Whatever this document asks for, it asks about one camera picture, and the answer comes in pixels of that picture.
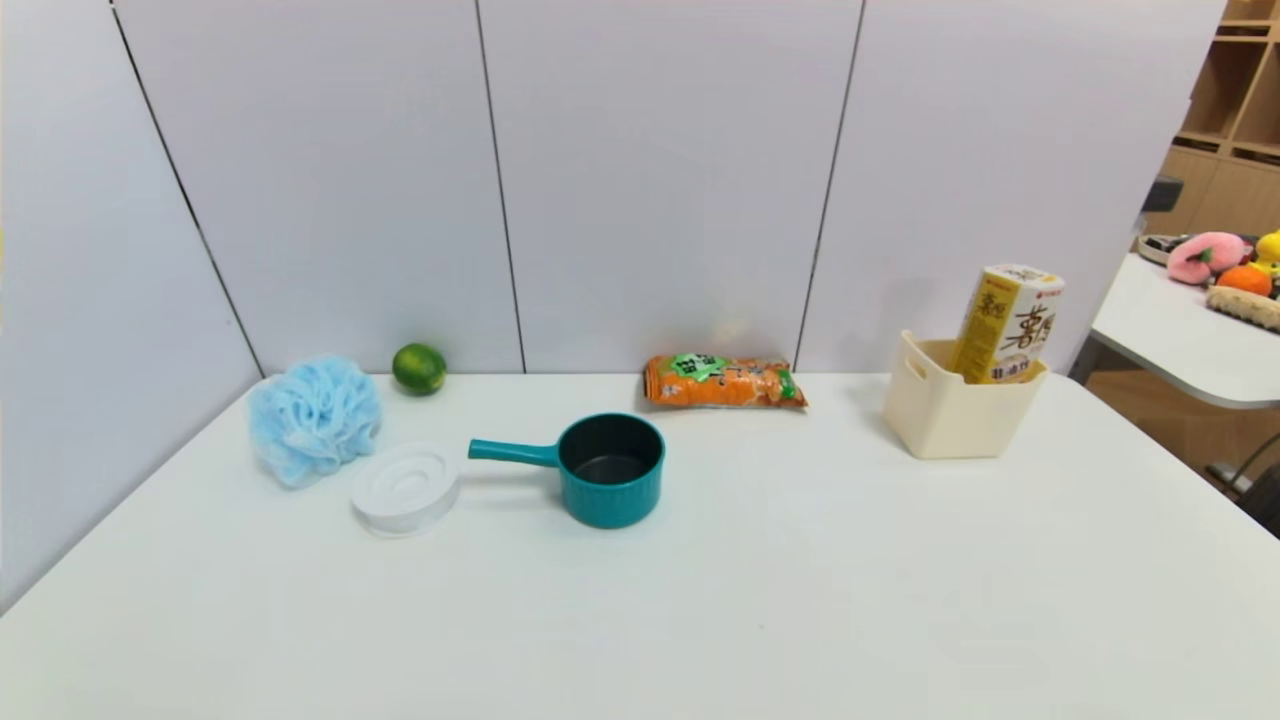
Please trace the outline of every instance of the green lime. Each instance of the green lime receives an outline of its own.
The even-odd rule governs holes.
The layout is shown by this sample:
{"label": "green lime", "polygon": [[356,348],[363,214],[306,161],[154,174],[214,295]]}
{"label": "green lime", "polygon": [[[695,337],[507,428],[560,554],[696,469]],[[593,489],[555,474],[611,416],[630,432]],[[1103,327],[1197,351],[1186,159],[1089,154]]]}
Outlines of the green lime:
{"label": "green lime", "polygon": [[399,348],[392,360],[392,374],[411,395],[431,395],[444,384],[448,365],[438,350],[420,342]]}

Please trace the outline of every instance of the saucepan handle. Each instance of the saucepan handle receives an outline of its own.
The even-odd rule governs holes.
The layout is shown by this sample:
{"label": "saucepan handle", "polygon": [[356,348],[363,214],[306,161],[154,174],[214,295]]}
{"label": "saucepan handle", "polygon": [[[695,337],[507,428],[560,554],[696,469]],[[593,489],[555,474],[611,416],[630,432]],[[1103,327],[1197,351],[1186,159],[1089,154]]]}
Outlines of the saucepan handle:
{"label": "saucepan handle", "polygon": [[474,439],[471,441],[471,447],[467,448],[467,457],[472,460],[526,462],[544,468],[556,468],[559,465],[559,452],[554,445],[516,445],[513,442]]}

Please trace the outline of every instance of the storage bin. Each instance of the storage bin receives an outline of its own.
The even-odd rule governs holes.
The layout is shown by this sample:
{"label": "storage bin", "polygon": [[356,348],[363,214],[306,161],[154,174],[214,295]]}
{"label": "storage bin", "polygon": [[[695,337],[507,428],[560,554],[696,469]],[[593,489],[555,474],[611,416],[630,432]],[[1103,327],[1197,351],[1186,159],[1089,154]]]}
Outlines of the storage bin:
{"label": "storage bin", "polygon": [[884,421],[923,460],[996,457],[1018,432],[1048,377],[1048,365],[1037,360],[1023,383],[966,384],[943,369],[955,342],[918,341],[910,331],[902,332],[884,397]]}

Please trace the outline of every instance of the wooden shelf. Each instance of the wooden shelf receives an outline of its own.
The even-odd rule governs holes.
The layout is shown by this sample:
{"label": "wooden shelf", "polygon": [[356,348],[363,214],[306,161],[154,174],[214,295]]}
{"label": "wooden shelf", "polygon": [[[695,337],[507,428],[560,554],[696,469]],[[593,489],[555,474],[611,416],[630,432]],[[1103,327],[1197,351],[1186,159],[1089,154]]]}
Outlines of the wooden shelf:
{"label": "wooden shelf", "polygon": [[1249,94],[1249,104],[1240,113],[1231,141],[1245,150],[1280,156],[1280,53],[1267,49],[1262,67]]}
{"label": "wooden shelf", "polygon": [[1161,174],[1183,179],[1148,232],[1280,227],[1280,0],[1230,0]]}
{"label": "wooden shelf", "polygon": [[1271,142],[1233,142],[1231,158],[1272,168],[1280,167],[1280,145]]}
{"label": "wooden shelf", "polygon": [[1181,132],[1225,138],[1235,126],[1266,50],[1265,42],[1215,40],[1192,90],[1192,106]]}
{"label": "wooden shelf", "polygon": [[1268,42],[1267,33],[1268,28],[1261,28],[1261,35],[1235,35],[1231,32],[1222,32],[1222,28],[1217,28],[1217,35],[1213,36],[1215,42]]}

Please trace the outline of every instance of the white round lid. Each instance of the white round lid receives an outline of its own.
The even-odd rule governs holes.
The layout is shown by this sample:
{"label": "white round lid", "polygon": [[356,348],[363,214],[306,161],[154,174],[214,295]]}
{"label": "white round lid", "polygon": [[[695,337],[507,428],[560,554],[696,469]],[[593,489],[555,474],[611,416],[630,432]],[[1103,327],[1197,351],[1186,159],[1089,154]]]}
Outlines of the white round lid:
{"label": "white round lid", "polygon": [[411,442],[374,456],[351,502],[370,532],[403,537],[425,530],[458,498],[458,474],[435,446]]}

